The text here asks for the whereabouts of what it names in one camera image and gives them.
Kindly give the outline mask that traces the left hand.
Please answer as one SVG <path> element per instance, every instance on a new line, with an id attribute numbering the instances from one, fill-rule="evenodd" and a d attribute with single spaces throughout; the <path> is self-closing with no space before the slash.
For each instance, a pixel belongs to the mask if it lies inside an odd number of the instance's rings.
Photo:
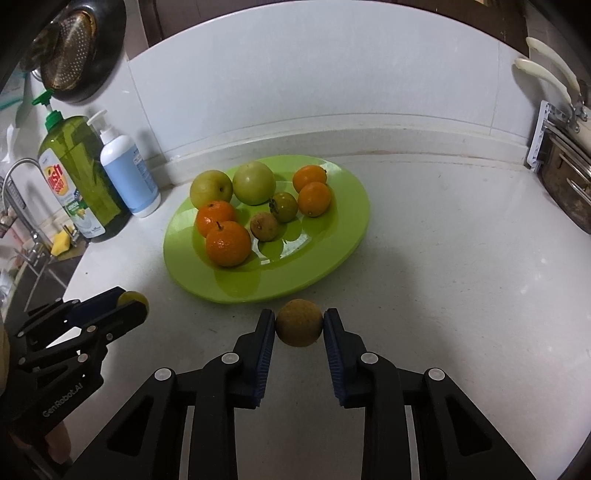
<path id="1" fill-rule="evenodd" d="M 41 454 L 47 455 L 58 465 L 64 465 L 70 460 L 71 440 L 63 421 L 44 437 L 40 447 L 23 442 L 12 432 L 9 435 L 16 447 L 30 460 L 36 460 Z"/>

